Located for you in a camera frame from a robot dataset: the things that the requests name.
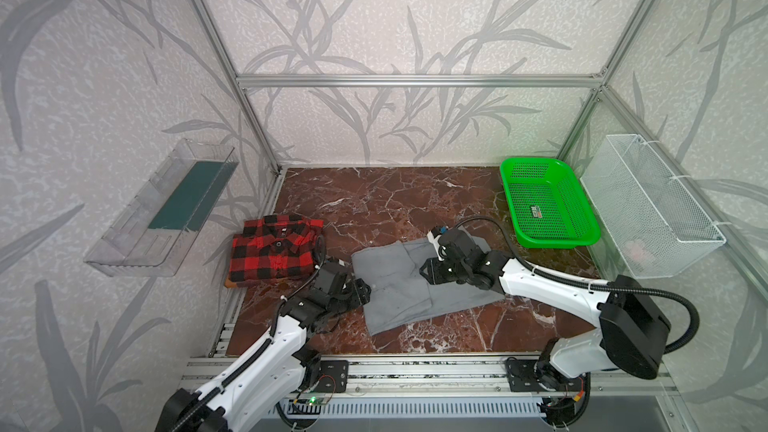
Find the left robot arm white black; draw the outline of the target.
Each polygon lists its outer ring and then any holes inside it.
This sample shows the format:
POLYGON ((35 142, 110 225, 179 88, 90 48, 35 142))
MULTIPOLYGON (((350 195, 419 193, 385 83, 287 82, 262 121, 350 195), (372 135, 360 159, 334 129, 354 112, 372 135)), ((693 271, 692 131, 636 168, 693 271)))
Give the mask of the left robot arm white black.
POLYGON ((195 391, 178 389, 165 403, 157 431, 249 431, 287 395, 317 384, 321 358, 310 339, 368 303, 371 289, 350 265, 327 255, 324 238, 311 258, 313 273, 280 298, 266 332, 195 391))

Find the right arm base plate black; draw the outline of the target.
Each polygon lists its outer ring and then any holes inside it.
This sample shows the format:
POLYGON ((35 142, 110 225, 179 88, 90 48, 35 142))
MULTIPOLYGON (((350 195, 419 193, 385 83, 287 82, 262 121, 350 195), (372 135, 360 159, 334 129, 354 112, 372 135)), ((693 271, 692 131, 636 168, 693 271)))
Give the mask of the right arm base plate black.
POLYGON ((573 395, 583 389, 580 378, 567 378, 551 365, 538 359, 508 357, 504 367, 512 392, 573 395))

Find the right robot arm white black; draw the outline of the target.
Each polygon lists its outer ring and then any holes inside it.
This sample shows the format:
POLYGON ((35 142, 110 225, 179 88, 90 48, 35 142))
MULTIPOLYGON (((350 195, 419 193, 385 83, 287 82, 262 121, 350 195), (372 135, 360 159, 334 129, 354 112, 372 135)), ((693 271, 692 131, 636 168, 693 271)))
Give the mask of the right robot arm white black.
POLYGON ((508 364, 510 377, 541 390, 558 391, 572 382, 585 386, 588 375, 597 371, 653 380, 663 357, 689 344, 701 325, 691 300, 645 288, 629 276, 580 278, 533 264, 514 246, 484 251, 460 224, 436 226, 427 239, 436 255, 419 273, 428 283, 531 299, 591 325, 580 335, 550 340, 534 362, 508 364))

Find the green plastic basket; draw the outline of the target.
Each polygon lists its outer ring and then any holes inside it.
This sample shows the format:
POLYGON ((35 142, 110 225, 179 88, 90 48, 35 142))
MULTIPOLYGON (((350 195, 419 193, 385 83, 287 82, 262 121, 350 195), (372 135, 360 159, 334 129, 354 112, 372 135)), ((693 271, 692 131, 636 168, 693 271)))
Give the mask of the green plastic basket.
POLYGON ((500 174, 517 241, 527 249, 574 249, 601 237, 593 209, 573 170, 552 158, 511 157, 500 174), (538 206, 542 218, 534 218, 538 206))

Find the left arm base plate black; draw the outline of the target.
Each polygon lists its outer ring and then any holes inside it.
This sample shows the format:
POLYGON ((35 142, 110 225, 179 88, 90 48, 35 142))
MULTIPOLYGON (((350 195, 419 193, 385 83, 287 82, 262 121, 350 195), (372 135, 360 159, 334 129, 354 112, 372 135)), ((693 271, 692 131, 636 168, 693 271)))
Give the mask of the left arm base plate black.
POLYGON ((321 360, 310 364, 300 389, 319 393, 346 391, 350 363, 347 360, 321 360))

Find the grey long sleeve shirt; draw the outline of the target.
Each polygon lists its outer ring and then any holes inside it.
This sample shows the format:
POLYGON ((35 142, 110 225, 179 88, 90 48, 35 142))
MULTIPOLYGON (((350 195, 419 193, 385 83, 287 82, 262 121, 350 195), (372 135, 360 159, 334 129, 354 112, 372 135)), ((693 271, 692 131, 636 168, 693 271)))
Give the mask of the grey long sleeve shirt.
POLYGON ((371 287, 370 301, 363 307, 370 335, 504 299, 495 291, 471 285, 429 284, 419 274, 419 267, 435 256, 425 238, 369 247, 352 254, 355 276, 371 287))

